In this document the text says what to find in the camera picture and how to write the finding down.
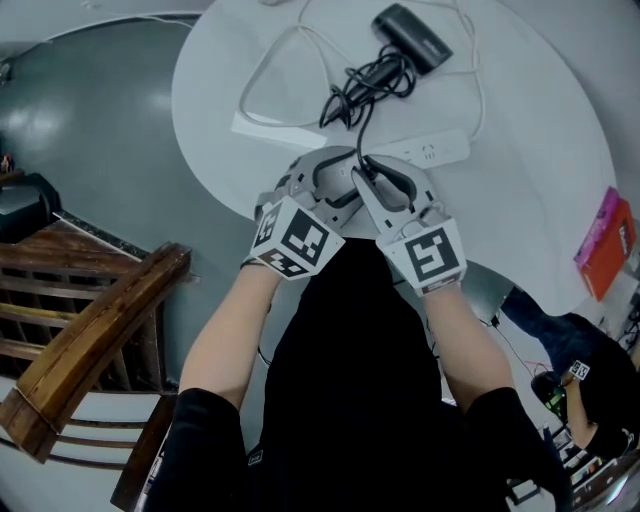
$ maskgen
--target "power strip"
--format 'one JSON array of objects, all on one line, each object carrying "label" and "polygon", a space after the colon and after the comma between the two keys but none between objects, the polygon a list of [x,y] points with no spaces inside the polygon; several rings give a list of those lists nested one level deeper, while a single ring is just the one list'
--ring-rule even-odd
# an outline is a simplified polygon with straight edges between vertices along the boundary
[{"label": "power strip", "polygon": [[471,145],[467,134],[456,128],[446,132],[384,144],[367,150],[365,153],[392,156],[420,169],[431,169],[466,160],[471,155]]}]

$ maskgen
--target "forearm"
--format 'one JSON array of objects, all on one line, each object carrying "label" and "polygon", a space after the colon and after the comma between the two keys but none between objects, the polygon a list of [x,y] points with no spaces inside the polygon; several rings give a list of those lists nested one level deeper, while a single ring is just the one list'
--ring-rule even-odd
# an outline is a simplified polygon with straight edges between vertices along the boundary
[{"label": "forearm", "polygon": [[180,380],[180,391],[200,388],[240,408],[258,350],[264,321],[280,278],[248,265],[196,339]]},{"label": "forearm", "polygon": [[424,305],[447,382],[463,411],[489,391],[515,387],[506,355],[457,286],[426,295]]},{"label": "forearm", "polygon": [[582,449],[586,448],[598,430],[597,425],[589,423],[587,411],[582,403],[580,381],[573,379],[565,387],[567,390],[567,418],[574,442]]}]

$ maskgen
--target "white round table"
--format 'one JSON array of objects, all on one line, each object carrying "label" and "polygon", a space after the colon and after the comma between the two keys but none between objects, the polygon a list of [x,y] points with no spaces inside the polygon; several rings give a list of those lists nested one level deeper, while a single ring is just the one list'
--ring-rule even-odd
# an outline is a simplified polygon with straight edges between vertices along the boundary
[{"label": "white round table", "polygon": [[[295,23],[303,3],[267,7],[257,0],[217,0],[191,31],[176,65],[172,109],[182,153],[204,187],[245,217],[253,216],[258,194],[272,189],[289,164],[309,151],[309,138],[326,144],[354,140],[337,123],[325,131],[289,131],[279,142],[259,131],[249,135],[251,126],[238,124],[244,84],[274,39]],[[370,22],[390,3],[314,0],[303,21],[362,64],[381,47]],[[604,134],[569,68],[531,27],[494,1],[460,4],[478,31],[486,123],[468,160],[427,172],[458,222],[467,258],[525,289],[548,313],[566,313],[588,296],[573,256],[607,187],[615,186]],[[407,5],[454,50],[441,71],[469,69],[471,43],[456,13]],[[345,62],[320,45],[332,79],[342,85]],[[294,35],[255,84],[247,110],[280,122],[307,121],[319,116],[326,98],[315,53]],[[479,108],[470,75],[428,77],[410,98],[378,105],[366,145],[452,128],[471,134]],[[364,208],[344,235],[375,238]]]}]

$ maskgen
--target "gray floor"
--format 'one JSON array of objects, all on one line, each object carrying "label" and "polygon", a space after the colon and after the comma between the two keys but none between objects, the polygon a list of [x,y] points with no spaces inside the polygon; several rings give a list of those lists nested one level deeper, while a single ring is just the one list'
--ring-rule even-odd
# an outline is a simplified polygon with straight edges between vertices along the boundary
[{"label": "gray floor", "polygon": [[[174,380],[255,230],[200,185],[176,142],[171,81],[187,32],[137,21],[69,35],[23,55],[13,81],[0,89],[0,144],[19,167],[56,187],[65,210],[149,251],[166,241],[193,249],[192,270],[202,280],[181,285],[167,303],[167,370]],[[268,357],[305,285],[279,290],[262,339]],[[509,286],[472,266],[464,288],[488,321]],[[400,290],[419,307],[412,290]],[[265,379],[265,366],[256,364],[242,411],[247,446],[261,430]]]}]

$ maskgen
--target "jeans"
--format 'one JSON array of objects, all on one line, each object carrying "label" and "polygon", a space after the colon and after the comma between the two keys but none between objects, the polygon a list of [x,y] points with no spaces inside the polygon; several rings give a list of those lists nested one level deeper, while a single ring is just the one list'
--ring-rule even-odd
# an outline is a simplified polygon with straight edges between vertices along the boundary
[{"label": "jeans", "polygon": [[594,351],[608,339],[595,325],[574,313],[547,315],[529,295],[517,288],[507,297],[502,311],[520,329],[538,338],[559,379],[576,359],[587,363]]}]

